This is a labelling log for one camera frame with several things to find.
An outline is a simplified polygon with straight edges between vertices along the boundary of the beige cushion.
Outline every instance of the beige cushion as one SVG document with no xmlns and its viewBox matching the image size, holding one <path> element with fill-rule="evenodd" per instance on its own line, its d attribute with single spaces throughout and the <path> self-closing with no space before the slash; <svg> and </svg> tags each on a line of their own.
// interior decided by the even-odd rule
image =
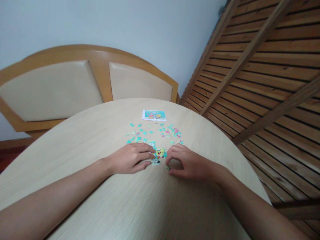
<svg viewBox="0 0 320 240">
<path fill-rule="evenodd" d="M 173 87 L 139 68 L 109 63 L 113 100 L 134 97 L 171 101 Z"/>
<path fill-rule="evenodd" d="M 0 87 L 0 97 L 24 121 L 68 118 L 103 103 L 88 61 L 35 69 Z"/>
</svg>

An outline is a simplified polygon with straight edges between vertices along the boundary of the table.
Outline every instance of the table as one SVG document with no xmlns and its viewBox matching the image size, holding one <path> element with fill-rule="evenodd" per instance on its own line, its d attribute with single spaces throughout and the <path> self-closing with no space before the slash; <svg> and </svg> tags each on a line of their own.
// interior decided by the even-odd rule
<svg viewBox="0 0 320 240">
<path fill-rule="evenodd" d="M 270 203 L 257 175 L 237 147 L 212 123 L 180 105 L 157 99 L 107 102 L 54 127 L 0 175 L 0 209 L 108 156 L 126 144 L 142 124 L 166 150 L 160 124 L 141 120 L 142 110 L 164 110 L 184 144 L 230 169 Z M 113 175 L 93 192 L 49 239 L 249 239 L 220 197 L 198 182 L 168 175 L 165 159 L 134 175 Z"/>
</svg>

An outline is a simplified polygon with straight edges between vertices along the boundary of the wrist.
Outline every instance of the wrist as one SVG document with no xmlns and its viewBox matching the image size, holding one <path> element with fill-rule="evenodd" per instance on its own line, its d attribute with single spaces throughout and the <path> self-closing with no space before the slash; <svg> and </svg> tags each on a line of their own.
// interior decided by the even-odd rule
<svg viewBox="0 0 320 240">
<path fill-rule="evenodd" d="M 112 164 L 112 159 L 110 158 L 110 156 L 99 159 L 97 161 L 97 164 L 99 165 L 100 169 L 102 170 L 105 178 L 115 174 L 114 167 Z"/>
<path fill-rule="evenodd" d="M 226 167 L 212 162 L 210 166 L 209 180 L 215 182 L 219 187 L 223 187 L 228 184 L 229 180 L 233 177 L 233 174 Z"/>
</svg>

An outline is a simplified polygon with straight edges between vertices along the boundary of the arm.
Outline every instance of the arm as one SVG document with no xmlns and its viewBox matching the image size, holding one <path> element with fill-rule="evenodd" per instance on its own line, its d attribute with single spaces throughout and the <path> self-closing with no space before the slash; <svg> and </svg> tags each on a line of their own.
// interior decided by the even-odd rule
<svg viewBox="0 0 320 240">
<path fill-rule="evenodd" d="M 154 159 L 146 143 L 132 143 L 90 166 L 54 182 L 0 212 L 1 239 L 43 239 L 87 195 L 112 174 L 136 173 Z"/>
<path fill-rule="evenodd" d="M 171 169 L 172 176 L 216 183 L 230 209 L 252 239 L 309 239 L 293 223 L 240 182 L 227 168 L 177 144 L 168 152 L 166 164 L 179 159 L 183 170 Z"/>
</svg>

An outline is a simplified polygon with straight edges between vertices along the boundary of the forearm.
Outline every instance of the forearm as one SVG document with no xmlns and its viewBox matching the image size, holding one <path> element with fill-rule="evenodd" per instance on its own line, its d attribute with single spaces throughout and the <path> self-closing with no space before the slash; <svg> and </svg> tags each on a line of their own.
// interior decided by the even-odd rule
<svg viewBox="0 0 320 240">
<path fill-rule="evenodd" d="M 217 184 L 232 212 L 252 239 L 308 239 L 231 172 L 223 174 Z"/>
<path fill-rule="evenodd" d="M 98 160 L 12 204 L 0 212 L 1 239 L 43 239 L 110 175 Z"/>
</svg>

